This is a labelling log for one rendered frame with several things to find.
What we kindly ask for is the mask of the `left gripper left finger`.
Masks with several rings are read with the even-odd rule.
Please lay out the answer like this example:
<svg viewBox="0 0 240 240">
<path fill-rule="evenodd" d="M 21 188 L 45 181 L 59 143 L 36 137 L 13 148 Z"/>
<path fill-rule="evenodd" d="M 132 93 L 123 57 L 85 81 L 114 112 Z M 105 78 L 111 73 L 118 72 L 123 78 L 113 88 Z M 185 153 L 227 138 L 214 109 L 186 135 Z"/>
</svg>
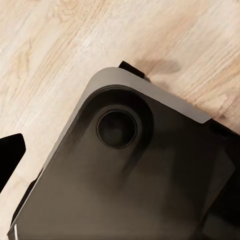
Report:
<svg viewBox="0 0 240 240">
<path fill-rule="evenodd" d="M 0 138 L 0 193 L 26 152 L 21 133 Z"/>
</svg>

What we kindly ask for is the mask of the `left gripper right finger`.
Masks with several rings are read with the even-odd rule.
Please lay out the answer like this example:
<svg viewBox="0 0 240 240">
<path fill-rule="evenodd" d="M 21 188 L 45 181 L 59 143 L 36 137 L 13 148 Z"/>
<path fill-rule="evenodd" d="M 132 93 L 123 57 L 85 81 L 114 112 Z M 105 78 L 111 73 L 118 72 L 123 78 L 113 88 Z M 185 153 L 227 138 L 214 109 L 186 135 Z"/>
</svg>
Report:
<svg viewBox="0 0 240 240">
<path fill-rule="evenodd" d="M 240 173 L 240 135 L 229 133 L 227 135 L 224 151 Z"/>
</svg>

